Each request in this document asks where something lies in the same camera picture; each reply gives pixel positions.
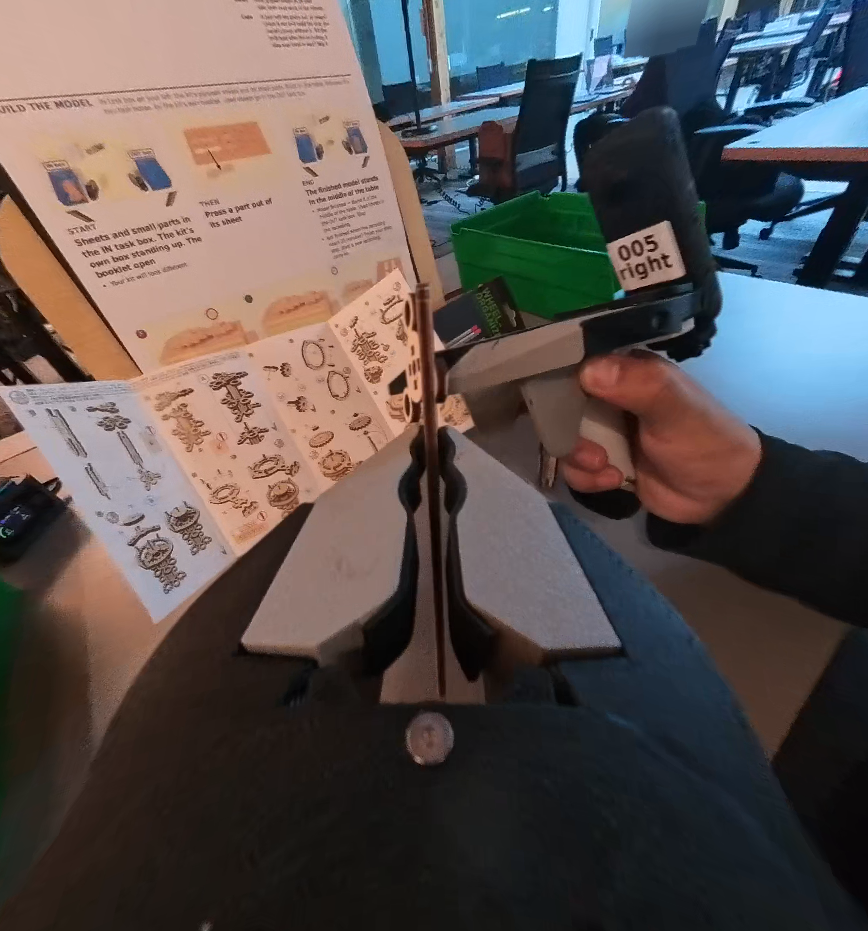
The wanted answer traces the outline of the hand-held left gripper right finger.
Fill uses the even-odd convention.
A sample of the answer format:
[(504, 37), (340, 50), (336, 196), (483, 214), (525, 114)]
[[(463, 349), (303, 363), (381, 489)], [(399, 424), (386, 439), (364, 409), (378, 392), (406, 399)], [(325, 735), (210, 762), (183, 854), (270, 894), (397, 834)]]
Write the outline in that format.
[(451, 427), (440, 429), (445, 595), (469, 681), (622, 651), (550, 502)]

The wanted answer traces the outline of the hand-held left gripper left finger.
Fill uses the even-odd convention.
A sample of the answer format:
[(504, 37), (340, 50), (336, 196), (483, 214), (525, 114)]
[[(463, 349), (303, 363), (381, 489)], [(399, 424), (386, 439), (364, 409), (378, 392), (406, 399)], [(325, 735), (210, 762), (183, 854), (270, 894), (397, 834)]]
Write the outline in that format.
[(422, 441), (408, 429), (309, 512), (241, 637), (250, 654), (380, 677), (413, 632)]

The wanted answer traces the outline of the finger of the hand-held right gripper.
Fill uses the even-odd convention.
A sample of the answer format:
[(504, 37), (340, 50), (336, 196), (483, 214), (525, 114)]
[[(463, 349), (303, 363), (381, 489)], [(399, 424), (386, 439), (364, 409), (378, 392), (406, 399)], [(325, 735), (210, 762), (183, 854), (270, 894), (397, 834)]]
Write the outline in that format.
[(509, 333), (435, 355), (438, 388), (468, 395), (568, 369), (586, 353), (584, 319), (563, 320)]

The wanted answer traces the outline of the wooden parts sheet with cutouts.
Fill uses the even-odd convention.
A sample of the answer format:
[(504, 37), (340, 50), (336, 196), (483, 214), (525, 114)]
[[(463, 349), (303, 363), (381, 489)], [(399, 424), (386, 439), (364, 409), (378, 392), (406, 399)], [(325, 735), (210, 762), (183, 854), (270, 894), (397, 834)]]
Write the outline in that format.
[(402, 402), (406, 424), (420, 425), (419, 438), (424, 458), (425, 491), (423, 502), (428, 512), (431, 590), (435, 625), (437, 694), (447, 698), (448, 606), (444, 578), (444, 544), (442, 539), (442, 497), (439, 437), (439, 375), (436, 365), (430, 287), (417, 284), (407, 295), (402, 314), (407, 337), (407, 361), (403, 374), (389, 384), (389, 394)]

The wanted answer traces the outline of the person's right forearm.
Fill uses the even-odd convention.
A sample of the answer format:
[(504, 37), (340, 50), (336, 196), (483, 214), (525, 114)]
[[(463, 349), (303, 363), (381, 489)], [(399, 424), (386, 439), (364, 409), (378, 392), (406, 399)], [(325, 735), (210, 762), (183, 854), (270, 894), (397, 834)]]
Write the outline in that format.
[(868, 629), (868, 462), (762, 432), (742, 494), (707, 523), (649, 516), (656, 547)]

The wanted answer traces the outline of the person's right hand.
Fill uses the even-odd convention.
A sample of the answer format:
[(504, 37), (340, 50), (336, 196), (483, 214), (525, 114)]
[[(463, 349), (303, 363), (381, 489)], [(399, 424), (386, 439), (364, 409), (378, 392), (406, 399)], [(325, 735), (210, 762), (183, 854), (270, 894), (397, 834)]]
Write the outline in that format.
[(622, 413), (634, 491), (649, 514), (708, 524), (750, 485), (763, 456), (757, 432), (668, 359), (642, 350), (596, 356), (579, 381)]

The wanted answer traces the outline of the black and green kit box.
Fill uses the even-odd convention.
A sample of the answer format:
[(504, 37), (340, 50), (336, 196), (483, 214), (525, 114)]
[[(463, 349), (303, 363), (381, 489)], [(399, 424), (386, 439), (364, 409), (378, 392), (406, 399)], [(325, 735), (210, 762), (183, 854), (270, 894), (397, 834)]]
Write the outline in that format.
[(446, 350), (522, 332), (525, 323), (506, 280), (499, 276), (435, 311), (433, 329)]

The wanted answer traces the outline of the black office chair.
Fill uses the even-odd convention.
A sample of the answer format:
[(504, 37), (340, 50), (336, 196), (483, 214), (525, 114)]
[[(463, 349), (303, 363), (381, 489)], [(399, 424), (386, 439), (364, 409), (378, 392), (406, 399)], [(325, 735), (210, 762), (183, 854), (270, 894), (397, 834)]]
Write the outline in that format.
[(725, 146), (765, 123), (760, 116), (726, 115), (714, 99), (699, 102), (681, 116), (697, 195), (705, 205), (707, 234), (721, 235), (724, 250), (739, 245), (739, 230), (746, 222), (776, 222), (804, 195), (804, 183), (780, 169), (723, 161)]
[(566, 185), (565, 137), (582, 54), (531, 59), (512, 133), (512, 193), (551, 193)]

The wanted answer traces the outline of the grey office table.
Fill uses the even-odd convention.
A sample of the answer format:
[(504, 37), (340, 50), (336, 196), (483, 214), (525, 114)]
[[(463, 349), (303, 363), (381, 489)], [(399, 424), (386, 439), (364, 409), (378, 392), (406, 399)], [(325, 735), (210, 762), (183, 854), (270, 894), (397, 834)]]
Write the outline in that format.
[(868, 86), (725, 146), (722, 160), (847, 184), (796, 278), (802, 286), (828, 285), (868, 209)]

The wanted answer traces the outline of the folded paper instruction booklet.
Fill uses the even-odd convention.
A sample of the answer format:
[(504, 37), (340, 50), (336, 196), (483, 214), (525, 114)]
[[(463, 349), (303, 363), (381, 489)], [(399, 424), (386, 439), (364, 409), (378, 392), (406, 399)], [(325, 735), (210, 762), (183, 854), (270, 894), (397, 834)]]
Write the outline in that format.
[(0, 388), (160, 622), (403, 433), (401, 271), (328, 320), (133, 380)]

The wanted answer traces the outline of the white flat panel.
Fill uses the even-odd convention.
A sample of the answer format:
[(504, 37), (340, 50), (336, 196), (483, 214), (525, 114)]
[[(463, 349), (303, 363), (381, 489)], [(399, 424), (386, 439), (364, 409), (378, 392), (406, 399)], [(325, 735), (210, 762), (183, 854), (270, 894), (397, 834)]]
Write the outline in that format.
[(764, 433), (868, 462), (868, 297), (717, 277), (717, 334), (684, 370)]

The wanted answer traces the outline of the black power bank with display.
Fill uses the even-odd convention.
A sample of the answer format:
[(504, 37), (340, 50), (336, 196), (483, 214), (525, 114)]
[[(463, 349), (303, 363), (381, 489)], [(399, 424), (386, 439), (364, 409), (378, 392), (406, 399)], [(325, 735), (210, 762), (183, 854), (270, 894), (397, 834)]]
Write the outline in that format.
[(67, 509), (63, 483), (0, 477), (0, 565), (20, 560)]

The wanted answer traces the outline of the white instruction poster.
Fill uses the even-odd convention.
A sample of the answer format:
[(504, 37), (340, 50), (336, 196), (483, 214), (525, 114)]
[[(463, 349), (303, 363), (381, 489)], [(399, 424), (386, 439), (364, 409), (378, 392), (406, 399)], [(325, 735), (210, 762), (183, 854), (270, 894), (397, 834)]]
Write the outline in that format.
[(339, 2), (0, 1), (0, 168), (143, 373), (416, 283)]

